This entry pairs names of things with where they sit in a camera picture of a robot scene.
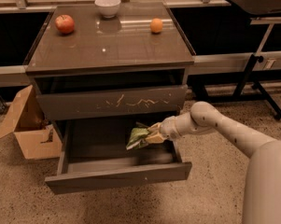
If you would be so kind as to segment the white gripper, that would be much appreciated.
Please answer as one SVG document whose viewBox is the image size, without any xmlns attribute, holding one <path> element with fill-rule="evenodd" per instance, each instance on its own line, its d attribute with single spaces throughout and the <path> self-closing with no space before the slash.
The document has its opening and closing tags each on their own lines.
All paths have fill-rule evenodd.
<svg viewBox="0 0 281 224">
<path fill-rule="evenodd" d="M 176 140 L 180 137 L 176 127 L 176 117 L 174 116 L 151 125 L 148 127 L 148 132 L 155 133 L 145 138 L 146 142 L 149 144 L 161 144 L 165 138 L 167 140 Z"/>
</svg>

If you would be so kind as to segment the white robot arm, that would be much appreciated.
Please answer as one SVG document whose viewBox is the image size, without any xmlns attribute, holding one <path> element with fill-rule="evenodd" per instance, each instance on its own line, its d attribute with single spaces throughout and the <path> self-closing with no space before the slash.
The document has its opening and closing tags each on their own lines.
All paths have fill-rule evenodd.
<svg viewBox="0 0 281 224">
<path fill-rule="evenodd" d="M 243 203 L 243 224 L 281 224 L 281 140 L 221 114 L 207 102 L 148 128 L 146 141 L 160 144 L 188 134 L 220 133 L 249 158 Z"/>
</svg>

